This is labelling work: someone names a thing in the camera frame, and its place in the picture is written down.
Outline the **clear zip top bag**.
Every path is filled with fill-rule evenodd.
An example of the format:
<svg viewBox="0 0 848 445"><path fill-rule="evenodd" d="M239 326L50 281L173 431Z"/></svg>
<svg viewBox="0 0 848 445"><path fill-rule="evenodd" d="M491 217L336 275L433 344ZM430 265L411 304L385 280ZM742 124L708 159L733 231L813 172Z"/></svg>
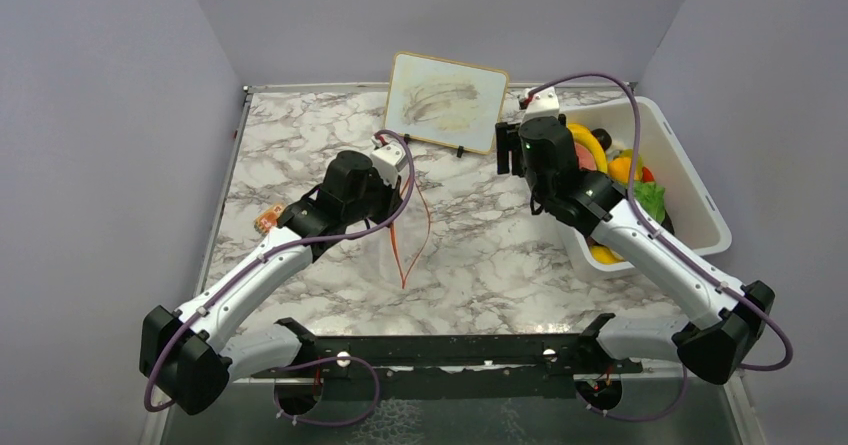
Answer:
<svg viewBox="0 0 848 445"><path fill-rule="evenodd" d="M416 177L411 200L404 212L377 235L377 270L391 288L405 290L413 283L413 274L423 263L430 241L432 223L423 180Z"/></svg>

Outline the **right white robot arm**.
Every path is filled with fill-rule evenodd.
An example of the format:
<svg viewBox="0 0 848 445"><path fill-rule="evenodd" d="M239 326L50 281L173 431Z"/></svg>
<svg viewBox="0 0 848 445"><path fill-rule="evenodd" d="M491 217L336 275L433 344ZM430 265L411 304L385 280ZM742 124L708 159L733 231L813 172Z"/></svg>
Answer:
<svg viewBox="0 0 848 445"><path fill-rule="evenodd" d="M572 134L553 117L495 126L497 171L526 180L534 215L547 213L622 256L681 309L679 316L600 321L577 345L579 363L600 372L615 360L677 362L724 384L766 325L773 290L711 266L632 204L600 171L579 166Z"/></svg>

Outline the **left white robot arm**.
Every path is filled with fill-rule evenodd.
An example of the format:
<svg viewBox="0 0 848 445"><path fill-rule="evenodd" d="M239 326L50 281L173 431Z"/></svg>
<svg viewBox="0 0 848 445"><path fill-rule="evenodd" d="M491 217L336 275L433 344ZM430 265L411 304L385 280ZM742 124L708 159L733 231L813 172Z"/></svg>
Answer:
<svg viewBox="0 0 848 445"><path fill-rule="evenodd" d="M174 309L157 306L141 325L143 405L189 415L207 409L235 379L276 365L290 375L313 366L314 349L283 325L259 339L238 327L278 287L342 241L390 227L412 197L412 153L402 144L367 154L344 150L322 181L289 204L264 238L211 288Z"/></svg>

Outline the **green lettuce head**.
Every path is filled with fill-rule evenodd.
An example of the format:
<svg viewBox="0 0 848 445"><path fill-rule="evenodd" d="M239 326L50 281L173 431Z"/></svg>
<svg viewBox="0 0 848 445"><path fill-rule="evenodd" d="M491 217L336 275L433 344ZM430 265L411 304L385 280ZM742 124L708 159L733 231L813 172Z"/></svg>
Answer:
<svg viewBox="0 0 848 445"><path fill-rule="evenodd" d="M636 182L634 195L641 208L650 218L662 223L667 216L665 207L665 188L656 182Z"/></svg>

